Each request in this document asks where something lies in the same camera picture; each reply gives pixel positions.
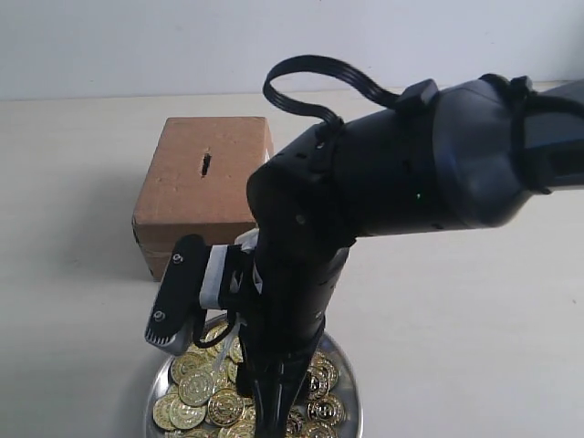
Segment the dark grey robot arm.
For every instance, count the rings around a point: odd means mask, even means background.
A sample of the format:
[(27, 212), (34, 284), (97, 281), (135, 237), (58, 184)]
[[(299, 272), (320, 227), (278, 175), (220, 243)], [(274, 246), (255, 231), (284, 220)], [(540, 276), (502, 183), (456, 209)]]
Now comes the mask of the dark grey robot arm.
[(369, 90), (350, 122), (265, 85), (318, 118), (249, 178), (259, 232), (240, 332), (259, 437), (281, 437), (349, 249), (363, 237), (506, 224), (534, 195), (583, 185), (583, 103), (497, 75), (448, 89)]

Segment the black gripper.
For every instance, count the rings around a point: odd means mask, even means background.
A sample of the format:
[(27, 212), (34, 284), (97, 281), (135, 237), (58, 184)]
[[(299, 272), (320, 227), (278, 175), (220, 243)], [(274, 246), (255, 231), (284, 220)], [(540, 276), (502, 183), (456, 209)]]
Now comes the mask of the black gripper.
[(293, 236), (254, 228), (235, 239), (250, 256), (241, 307), (244, 361), (236, 389), (255, 406), (254, 437), (284, 437), (325, 327), (325, 314), (356, 236)]

